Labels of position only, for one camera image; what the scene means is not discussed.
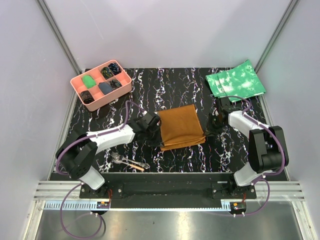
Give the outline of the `orange cloth napkin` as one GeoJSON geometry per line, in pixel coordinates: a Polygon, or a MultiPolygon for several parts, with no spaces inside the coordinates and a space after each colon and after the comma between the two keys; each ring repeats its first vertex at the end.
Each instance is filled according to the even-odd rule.
{"type": "Polygon", "coordinates": [[[206,141],[193,104],[161,110],[157,114],[161,120],[160,149],[163,152],[203,144],[206,141]]]}

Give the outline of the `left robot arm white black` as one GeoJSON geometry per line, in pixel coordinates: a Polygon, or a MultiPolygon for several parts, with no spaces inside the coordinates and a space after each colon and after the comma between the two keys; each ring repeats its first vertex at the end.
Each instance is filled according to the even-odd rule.
{"type": "Polygon", "coordinates": [[[62,166],[71,179],[82,181],[90,187],[95,197],[103,198],[108,193],[108,186],[104,177],[93,167],[96,155],[138,140],[156,146],[162,144],[161,118],[158,114],[146,112],[142,117],[107,130],[74,132],[56,152],[56,167],[62,166]]]}

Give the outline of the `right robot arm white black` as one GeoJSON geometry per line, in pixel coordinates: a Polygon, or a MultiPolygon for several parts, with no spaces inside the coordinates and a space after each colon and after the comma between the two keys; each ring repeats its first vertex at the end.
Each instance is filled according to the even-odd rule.
{"type": "Polygon", "coordinates": [[[230,96],[221,97],[215,101],[216,111],[208,118],[204,135],[215,136],[228,125],[248,139],[248,163],[233,173],[227,185],[228,195],[239,198],[245,192],[245,187],[253,186],[266,176],[280,174],[289,164],[284,131],[280,126],[269,126],[249,116],[248,107],[241,109],[231,104],[230,96]]]}

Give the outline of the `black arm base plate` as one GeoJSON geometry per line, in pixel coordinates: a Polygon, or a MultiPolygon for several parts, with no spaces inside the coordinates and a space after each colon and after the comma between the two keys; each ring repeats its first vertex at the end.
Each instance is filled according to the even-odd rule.
{"type": "Polygon", "coordinates": [[[252,185],[236,186],[231,173],[104,173],[104,185],[92,190],[88,185],[80,189],[79,197],[103,199],[111,191],[113,199],[129,196],[200,195],[213,199],[257,198],[252,185]]]}

